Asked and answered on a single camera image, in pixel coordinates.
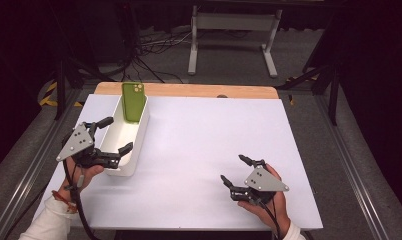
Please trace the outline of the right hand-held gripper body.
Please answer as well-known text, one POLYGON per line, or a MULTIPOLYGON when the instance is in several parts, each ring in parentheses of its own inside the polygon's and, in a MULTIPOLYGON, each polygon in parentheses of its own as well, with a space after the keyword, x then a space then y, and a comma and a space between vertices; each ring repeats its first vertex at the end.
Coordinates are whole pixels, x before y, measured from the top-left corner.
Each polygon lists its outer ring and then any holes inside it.
POLYGON ((255 160, 256 166, 244 181, 245 187, 234 186, 230 197, 234 201, 246 201, 253 205, 267 204, 277 192, 286 192, 289 187, 266 169, 264 160, 255 160))

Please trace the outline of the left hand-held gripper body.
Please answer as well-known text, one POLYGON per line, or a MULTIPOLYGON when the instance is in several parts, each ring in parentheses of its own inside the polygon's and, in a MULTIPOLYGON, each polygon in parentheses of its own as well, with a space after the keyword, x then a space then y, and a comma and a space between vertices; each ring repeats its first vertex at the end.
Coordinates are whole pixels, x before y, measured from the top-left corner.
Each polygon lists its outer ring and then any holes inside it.
POLYGON ((58 162, 72 157, 83 168, 95 165, 104 168, 117 169, 121 157, 118 153, 102 152, 95 147, 96 122, 82 122, 78 124, 62 142, 62 149, 56 160, 58 162))

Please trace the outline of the white plastic storage bin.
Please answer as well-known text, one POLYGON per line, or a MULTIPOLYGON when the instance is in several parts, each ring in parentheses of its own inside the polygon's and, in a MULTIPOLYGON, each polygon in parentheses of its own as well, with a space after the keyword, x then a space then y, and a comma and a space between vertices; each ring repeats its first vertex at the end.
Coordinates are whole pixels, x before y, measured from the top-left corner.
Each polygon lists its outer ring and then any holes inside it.
POLYGON ((103 152, 116 152, 132 142, 133 149, 121 158, 117 169, 106 169, 110 176, 130 177, 134 174, 142 149, 146 129, 150 117, 148 101, 145 101, 141 118, 138 123, 125 120, 122 97, 119 97, 114 110, 114 122, 107 128, 100 149, 103 152))

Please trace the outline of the green phone case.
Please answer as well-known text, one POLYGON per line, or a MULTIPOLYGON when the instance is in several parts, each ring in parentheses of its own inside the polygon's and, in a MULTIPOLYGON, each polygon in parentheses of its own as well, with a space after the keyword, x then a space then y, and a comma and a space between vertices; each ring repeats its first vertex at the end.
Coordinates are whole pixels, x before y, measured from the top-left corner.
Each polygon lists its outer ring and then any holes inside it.
POLYGON ((138 123, 145 107, 146 96, 144 85, 139 82, 122 84, 122 103, 124 118, 130 123, 138 123))

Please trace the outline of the person's right hand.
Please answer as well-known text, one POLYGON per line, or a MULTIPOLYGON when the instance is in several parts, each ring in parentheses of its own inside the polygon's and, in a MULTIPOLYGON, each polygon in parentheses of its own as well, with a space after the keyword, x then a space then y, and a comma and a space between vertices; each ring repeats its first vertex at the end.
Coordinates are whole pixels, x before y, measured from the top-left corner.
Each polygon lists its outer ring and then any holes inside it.
POLYGON ((274 233, 279 230, 279 221, 283 222, 290 220, 286 208, 286 198, 282 192, 277 192, 274 198, 266 204, 267 208, 274 216, 274 219, 272 219, 269 216, 268 212, 260 206, 255 206, 244 201, 239 201, 237 205, 239 207, 242 207, 246 211, 256 215, 260 219, 260 221, 270 227, 274 233))

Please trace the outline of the person's left hand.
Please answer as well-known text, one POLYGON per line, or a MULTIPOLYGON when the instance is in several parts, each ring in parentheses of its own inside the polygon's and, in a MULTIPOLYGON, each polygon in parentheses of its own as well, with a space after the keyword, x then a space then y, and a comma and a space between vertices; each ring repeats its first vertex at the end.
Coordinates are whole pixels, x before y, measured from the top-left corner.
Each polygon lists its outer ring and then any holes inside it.
POLYGON ((93 177, 104 171, 104 168, 99 165, 92 166, 88 169, 78 167, 72 157, 68 157, 64 163, 67 166, 68 173, 58 189, 58 194, 67 201, 72 200, 71 192, 67 190, 68 186, 76 185, 79 180, 81 180, 81 185, 78 187, 78 191, 81 192, 90 184, 93 177))

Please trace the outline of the white board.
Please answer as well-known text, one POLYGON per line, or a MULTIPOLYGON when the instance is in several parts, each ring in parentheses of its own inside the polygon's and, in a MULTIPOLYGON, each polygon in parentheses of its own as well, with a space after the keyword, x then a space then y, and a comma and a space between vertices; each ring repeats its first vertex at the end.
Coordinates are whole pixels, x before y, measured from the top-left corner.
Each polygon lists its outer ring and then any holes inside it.
POLYGON ((155 97, 142 140, 125 156, 134 172, 95 177, 82 193, 94 229, 261 231, 222 180, 247 182, 242 156, 265 160, 289 190, 291 220, 304 230, 322 220, 279 99, 155 97))

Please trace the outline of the yellow black floor tape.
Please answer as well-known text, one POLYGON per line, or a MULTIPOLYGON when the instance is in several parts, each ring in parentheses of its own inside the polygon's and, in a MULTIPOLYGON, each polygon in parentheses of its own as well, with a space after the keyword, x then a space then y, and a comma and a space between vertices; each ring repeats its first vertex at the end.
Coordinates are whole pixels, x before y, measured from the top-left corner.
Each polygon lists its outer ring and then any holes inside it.
POLYGON ((56 100, 51 100, 51 95, 56 90, 56 88, 57 88, 57 82, 56 81, 51 82, 50 85, 48 86, 45 94, 43 95, 42 99, 39 101, 40 106, 44 106, 44 105, 54 106, 54 107, 58 106, 58 102, 56 100))

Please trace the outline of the black stand legs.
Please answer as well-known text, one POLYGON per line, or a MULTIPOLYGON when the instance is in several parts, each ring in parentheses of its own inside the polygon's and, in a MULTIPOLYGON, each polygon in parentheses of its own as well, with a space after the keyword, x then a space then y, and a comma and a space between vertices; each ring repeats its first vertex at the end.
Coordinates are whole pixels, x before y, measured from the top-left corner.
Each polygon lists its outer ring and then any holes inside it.
POLYGON ((313 70, 309 70, 299 77, 290 77, 284 84, 275 86, 277 90, 289 90, 297 85, 316 77, 310 90, 314 95, 323 95, 327 87, 330 87, 330 96, 328 103, 328 117, 331 123, 336 126, 336 110, 339 90, 339 73, 336 65, 324 65, 313 70))
POLYGON ((86 79, 111 82, 112 78, 101 73, 80 19, 80 0, 46 0, 48 7, 50 52, 55 63, 57 82, 57 113, 59 120, 67 108, 66 84, 81 89, 86 79))

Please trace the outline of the wooden table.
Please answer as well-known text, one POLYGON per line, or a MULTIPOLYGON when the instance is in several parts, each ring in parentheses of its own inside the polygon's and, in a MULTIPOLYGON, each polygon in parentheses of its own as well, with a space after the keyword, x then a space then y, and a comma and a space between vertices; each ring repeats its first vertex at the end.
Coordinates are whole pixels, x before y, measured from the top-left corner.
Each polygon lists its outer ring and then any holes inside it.
POLYGON ((277 90, 268 86, 143 83, 148 96, 218 97, 278 99, 277 90))

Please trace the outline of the white metal stand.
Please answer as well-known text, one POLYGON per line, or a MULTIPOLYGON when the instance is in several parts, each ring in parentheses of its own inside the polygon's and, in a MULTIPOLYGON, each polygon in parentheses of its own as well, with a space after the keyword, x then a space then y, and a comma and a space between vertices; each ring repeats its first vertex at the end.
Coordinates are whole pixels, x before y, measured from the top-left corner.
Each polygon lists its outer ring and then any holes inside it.
POLYGON ((191 17, 191 48, 188 63, 188 74, 195 75, 198 55, 199 30, 242 30, 268 32, 268 40, 261 45, 262 54, 269 76, 276 78, 277 69, 272 58, 271 49, 281 20, 282 10, 272 15, 230 14, 230 13, 203 13, 198 7, 192 7, 191 17))

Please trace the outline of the aluminium floor rail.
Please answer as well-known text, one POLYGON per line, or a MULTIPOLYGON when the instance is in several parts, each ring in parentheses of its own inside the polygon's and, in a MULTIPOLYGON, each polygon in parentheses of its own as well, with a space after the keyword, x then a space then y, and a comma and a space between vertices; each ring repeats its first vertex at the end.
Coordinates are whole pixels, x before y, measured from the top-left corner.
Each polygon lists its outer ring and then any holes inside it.
POLYGON ((372 203, 371 196, 366 188, 360 174, 358 173, 352 156, 350 155, 345 141, 337 126, 335 126, 328 116, 328 106, 323 96, 315 96, 315 102, 319 108, 320 114, 330 132, 331 138, 336 145, 344 172, 353 189, 354 195, 360 206, 360 209, 366 219, 369 229, 375 240, 389 240, 388 234, 382 224, 382 221, 372 203))
POLYGON ((59 119, 55 107, 44 106, 0 164, 0 240, 17 240, 30 226, 57 167, 61 140, 81 112, 75 103, 87 96, 69 91, 59 119))

